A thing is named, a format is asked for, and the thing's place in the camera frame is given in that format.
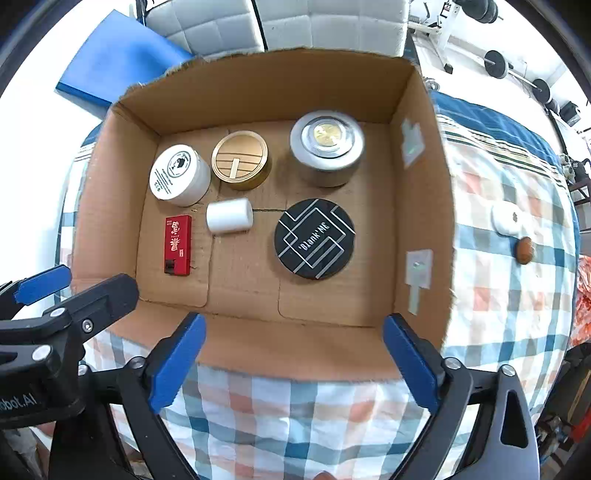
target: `gold tin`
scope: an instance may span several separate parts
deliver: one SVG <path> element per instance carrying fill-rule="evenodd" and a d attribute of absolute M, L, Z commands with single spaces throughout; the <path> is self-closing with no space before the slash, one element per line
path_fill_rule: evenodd
<path fill-rule="evenodd" d="M 271 172 L 267 143 L 259 134 L 240 130 L 220 140 L 212 154 L 212 170 L 235 190 L 258 187 Z"/>

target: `red rectangular package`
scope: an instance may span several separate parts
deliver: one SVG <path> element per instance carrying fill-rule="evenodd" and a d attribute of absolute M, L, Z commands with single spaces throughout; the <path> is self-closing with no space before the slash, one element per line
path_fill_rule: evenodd
<path fill-rule="evenodd" d="M 191 216 L 167 217 L 164 226 L 164 273 L 191 273 Z"/>

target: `screw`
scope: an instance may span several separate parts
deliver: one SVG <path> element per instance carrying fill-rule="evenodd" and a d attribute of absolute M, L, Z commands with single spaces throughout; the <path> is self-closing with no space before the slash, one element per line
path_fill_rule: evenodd
<path fill-rule="evenodd" d="M 457 359 L 457 358 L 453 358 L 452 356 L 448 356 L 443 363 L 445 364 L 446 367 L 448 367 L 450 370 L 459 370 L 462 367 L 462 363 Z"/>
<path fill-rule="evenodd" d="M 41 362 L 42 360 L 45 360 L 50 353 L 51 347 L 49 345 L 41 345 L 35 348 L 31 356 L 35 362 Z"/>
<path fill-rule="evenodd" d="M 64 313 L 66 309 L 64 307 L 59 307 L 55 309 L 53 312 L 49 314 L 50 317 L 59 317 L 62 313 Z"/>
<path fill-rule="evenodd" d="M 82 330 L 84 330 L 84 333 L 92 332 L 92 329 L 94 327 L 95 327 L 95 324 L 92 323 L 92 320 L 90 320 L 90 319 L 82 320 Z"/>
<path fill-rule="evenodd" d="M 503 365 L 501 367 L 501 372 L 503 372 L 507 377 L 514 377 L 517 374 L 515 368 L 510 365 Z"/>
<path fill-rule="evenodd" d="M 146 359 L 143 356 L 135 356 L 128 363 L 130 368 L 142 368 L 146 364 Z"/>

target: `white plastic object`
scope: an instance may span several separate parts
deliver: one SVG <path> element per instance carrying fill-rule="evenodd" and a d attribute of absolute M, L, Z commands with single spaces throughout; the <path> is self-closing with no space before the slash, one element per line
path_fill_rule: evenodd
<path fill-rule="evenodd" d="M 150 190 L 159 200 L 188 207 L 205 195 L 211 179 L 211 168 L 192 147 L 173 145 L 154 162 Z"/>
<path fill-rule="evenodd" d="M 207 206 L 206 220 L 213 234 L 250 230 L 252 205 L 247 198 L 213 202 Z"/>
<path fill-rule="evenodd" d="M 492 224 L 501 235 L 517 236 L 524 220 L 523 211 L 512 202 L 500 201 L 492 206 Z"/>

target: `white leather cushion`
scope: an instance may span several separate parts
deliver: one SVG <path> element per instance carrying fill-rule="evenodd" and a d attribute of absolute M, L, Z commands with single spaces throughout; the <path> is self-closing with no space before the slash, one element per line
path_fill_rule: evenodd
<path fill-rule="evenodd" d="M 345 48 L 400 56 L 410 0 L 256 0 L 269 50 Z"/>
<path fill-rule="evenodd" d="M 263 50 L 251 0 L 169 0 L 148 12 L 146 26 L 205 58 Z"/>

